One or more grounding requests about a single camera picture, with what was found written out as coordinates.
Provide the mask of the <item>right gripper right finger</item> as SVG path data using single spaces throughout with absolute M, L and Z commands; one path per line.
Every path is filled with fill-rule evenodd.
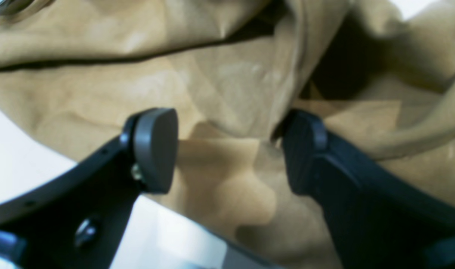
M 455 269 L 455 207 L 393 176 L 316 115 L 282 123 L 291 191 L 322 208 L 345 269 Z

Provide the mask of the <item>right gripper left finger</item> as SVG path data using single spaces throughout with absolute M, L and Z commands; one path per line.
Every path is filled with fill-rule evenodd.
M 152 108 L 65 174 L 0 204 L 0 258 L 22 269 L 108 269 L 143 194 L 167 194 L 178 116 Z

